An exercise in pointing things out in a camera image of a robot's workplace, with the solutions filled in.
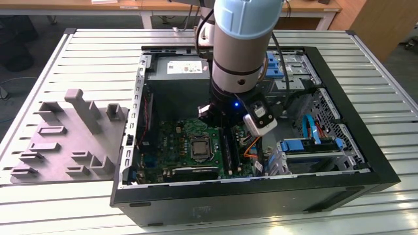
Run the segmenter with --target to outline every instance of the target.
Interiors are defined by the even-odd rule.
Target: cable
[[[184,24],[183,29],[179,29],[178,27],[172,27],[172,30],[174,30],[175,32],[183,32],[183,31],[186,31],[192,8],[194,8],[194,5],[190,5],[187,20],[186,20],[186,24]]]
[[[255,144],[256,141],[259,140],[259,138],[260,138],[260,137],[258,137],[258,138],[252,141],[252,143],[250,144],[247,150],[246,150],[244,153],[243,153],[243,156],[244,156],[244,157],[258,158],[256,155],[248,154],[248,152],[250,152],[251,147],[254,146],[254,144]]]
[[[288,102],[288,98],[290,98],[290,82],[288,82],[288,75],[287,75],[287,70],[286,70],[286,64],[284,64],[284,58],[283,58],[283,53],[282,53],[282,48],[280,48],[280,44],[275,38],[274,32],[271,32],[271,37],[274,40],[274,44],[279,53],[279,57],[280,57],[280,65],[282,65],[282,70],[283,70],[283,74],[284,74],[284,82],[286,82],[286,99],[284,99],[284,104],[283,107],[287,107],[287,102]]]
[[[198,30],[196,30],[196,44],[195,44],[195,49],[196,49],[196,54],[199,55],[200,52],[199,52],[199,36],[200,36],[200,31],[202,31],[202,28],[203,28],[203,25],[206,24],[206,22],[208,21],[210,17],[212,16],[214,14],[214,9],[210,11],[208,15],[204,17],[202,23],[199,24],[199,27],[198,27]]]
[[[7,82],[13,81],[13,80],[17,80],[17,79],[27,79],[27,78],[37,79],[37,77],[15,77],[15,78],[11,78],[11,79],[8,79],[8,80],[0,82],[0,84],[4,84],[4,83],[7,83]]]
[[[200,7],[198,6],[196,14],[195,14],[195,20],[194,20],[194,26],[196,25],[196,19],[200,12]]]
[[[287,13],[286,13],[286,17],[291,17],[291,15],[292,15],[292,8],[290,7],[290,3],[288,3],[288,0],[284,0],[286,1],[286,3],[287,3]]]
[[[8,121],[12,121],[15,118],[11,118],[11,119],[7,119],[7,120],[3,120],[3,121],[0,121],[0,123],[5,123],[5,122],[8,122]]]
[[[19,80],[19,79],[27,79],[27,78],[35,78],[35,79],[37,79],[37,77],[15,77],[15,78],[11,78],[11,79],[8,79],[8,80],[0,82],[0,85],[4,84],[4,83],[7,83],[7,82],[9,82],[9,81]],[[1,90],[0,90],[0,100],[8,101],[9,99],[11,99],[11,96],[3,97]]]

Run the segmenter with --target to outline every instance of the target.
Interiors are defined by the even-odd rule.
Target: gray plastic part holder
[[[114,178],[128,109],[119,104],[97,108],[83,100],[81,90],[68,90],[64,99],[73,108],[44,102],[35,112],[43,122],[12,170],[12,183]]]
[[[65,173],[71,177],[84,177],[89,175],[89,170],[84,165],[68,166]]]

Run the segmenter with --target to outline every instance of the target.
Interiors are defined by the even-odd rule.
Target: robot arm
[[[207,8],[214,2],[211,102],[199,107],[199,119],[222,127],[234,126],[243,120],[252,135],[264,135],[276,126],[276,120],[255,87],[283,1],[172,1]]]

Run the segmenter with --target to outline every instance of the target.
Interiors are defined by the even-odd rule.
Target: slotted aluminum table
[[[283,46],[315,46],[374,135],[402,182],[331,212],[140,228],[110,207],[111,181],[0,188],[1,234],[168,233],[413,234],[418,232],[417,104],[357,36],[343,31],[278,31]],[[132,97],[142,46],[192,45],[194,33],[171,30],[79,29],[64,34],[0,144],[0,180],[9,180],[40,117],[41,101],[60,101],[80,88],[97,107]]]

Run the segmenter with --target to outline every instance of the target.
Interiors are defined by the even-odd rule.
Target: power supply label
[[[203,73],[202,61],[170,61],[167,74]]]

